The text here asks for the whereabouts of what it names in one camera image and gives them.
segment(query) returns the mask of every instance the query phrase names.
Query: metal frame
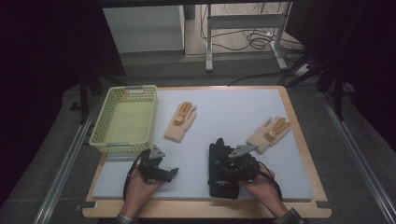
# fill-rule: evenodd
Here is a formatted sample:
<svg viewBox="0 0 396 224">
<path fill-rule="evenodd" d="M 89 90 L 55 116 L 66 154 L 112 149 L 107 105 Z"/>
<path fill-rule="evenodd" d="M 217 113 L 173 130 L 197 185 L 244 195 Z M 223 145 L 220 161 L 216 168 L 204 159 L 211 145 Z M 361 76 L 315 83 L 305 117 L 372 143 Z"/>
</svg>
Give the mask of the metal frame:
<svg viewBox="0 0 396 224">
<path fill-rule="evenodd" d="M 218 15 L 212 16 L 212 6 L 207 5 L 206 72 L 213 71 L 212 30 L 243 28 L 277 28 L 276 38 L 271 41 L 271 49 L 281 70 L 286 70 L 285 60 L 279 50 L 279 42 L 289 16 L 291 2 L 287 2 L 282 14 L 264 15 Z"/>
</svg>

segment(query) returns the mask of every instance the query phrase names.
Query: white cabinet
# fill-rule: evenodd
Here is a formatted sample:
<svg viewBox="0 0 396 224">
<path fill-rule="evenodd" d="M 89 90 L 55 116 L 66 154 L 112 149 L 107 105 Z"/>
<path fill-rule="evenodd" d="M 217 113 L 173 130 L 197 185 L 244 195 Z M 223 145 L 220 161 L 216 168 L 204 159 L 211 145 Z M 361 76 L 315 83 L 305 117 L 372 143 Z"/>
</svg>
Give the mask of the white cabinet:
<svg viewBox="0 0 396 224">
<path fill-rule="evenodd" d="M 119 53 L 184 49 L 183 6 L 104 8 Z"/>
</svg>

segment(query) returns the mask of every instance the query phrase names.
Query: green plastic basket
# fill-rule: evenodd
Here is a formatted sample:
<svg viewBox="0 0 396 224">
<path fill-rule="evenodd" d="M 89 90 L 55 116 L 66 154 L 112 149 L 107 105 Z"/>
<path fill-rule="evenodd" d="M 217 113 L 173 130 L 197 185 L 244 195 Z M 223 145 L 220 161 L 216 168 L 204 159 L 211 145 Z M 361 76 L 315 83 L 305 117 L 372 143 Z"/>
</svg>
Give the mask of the green plastic basket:
<svg viewBox="0 0 396 224">
<path fill-rule="evenodd" d="M 156 86 L 110 88 L 93 128 L 90 145 L 105 153 L 149 148 L 157 101 Z"/>
</svg>

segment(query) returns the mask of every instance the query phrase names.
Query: white board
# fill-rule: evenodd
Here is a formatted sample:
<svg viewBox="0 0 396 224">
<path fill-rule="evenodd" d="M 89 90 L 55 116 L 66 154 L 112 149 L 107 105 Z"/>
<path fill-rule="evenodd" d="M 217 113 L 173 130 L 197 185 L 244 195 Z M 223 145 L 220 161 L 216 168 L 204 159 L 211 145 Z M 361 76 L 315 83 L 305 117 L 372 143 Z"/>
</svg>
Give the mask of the white board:
<svg viewBox="0 0 396 224">
<path fill-rule="evenodd" d="M 226 146 L 244 145 L 267 118 L 287 118 L 278 90 L 191 90 L 158 91 L 158 110 L 153 144 L 166 156 L 160 168 L 178 167 L 171 183 L 163 184 L 154 198 L 168 200 L 207 200 L 209 195 L 209 145 L 223 138 Z M 163 137 L 177 106 L 185 101 L 197 105 L 197 117 L 181 143 Z M 311 200 L 312 189 L 292 130 L 263 154 L 251 155 L 276 173 L 285 200 Z M 122 198 L 123 184 L 132 157 L 108 155 L 92 197 Z M 251 196 L 240 188 L 239 198 Z"/>
</svg>

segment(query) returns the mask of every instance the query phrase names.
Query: wooden frame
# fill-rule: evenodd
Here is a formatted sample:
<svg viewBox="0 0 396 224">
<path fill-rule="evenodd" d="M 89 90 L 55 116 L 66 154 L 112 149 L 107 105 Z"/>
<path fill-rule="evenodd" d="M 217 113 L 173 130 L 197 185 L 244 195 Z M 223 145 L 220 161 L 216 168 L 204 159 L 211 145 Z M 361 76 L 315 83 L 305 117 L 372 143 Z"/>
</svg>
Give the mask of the wooden frame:
<svg viewBox="0 0 396 224">
<path fill-rule="evenodd" d="M 159 91 L 175 90 L 278 90 L 283 105 L 288 114 L 290 126 L 293 130 L 297 146 L 308 175 L 313 191 L 313 200 L 310 202 L 285 202 L 288 208 L 294 208 L 302 217 L 329 217 L 332 214 L 330 206 L 318 207 L 317 202 L 328 204 L 328 200 L 315 164 L 312 161 L 301 131 L 299 122 L 294 114 L 290 98 L 284 87 L 280 86 L 246 86 L 246 87 L 176 87 L 158 88 Z M 95 202 L 95 207 L 84 208 L 82 213 L 85 217 L 116 217 L 119 213 L 122 200 L 95 200 L 92 192 L 97 178 L 101 174 L 106 161 L 106 154 L 102 155 L 92 185 L 87 196 L 87 202 Z M 148 201 L 139 211 L 136 217 L 144 218 L 267 218 L 272 214 L 261 204 L 251 200 L 218 200 L 215 201 Z"/>
</svg>

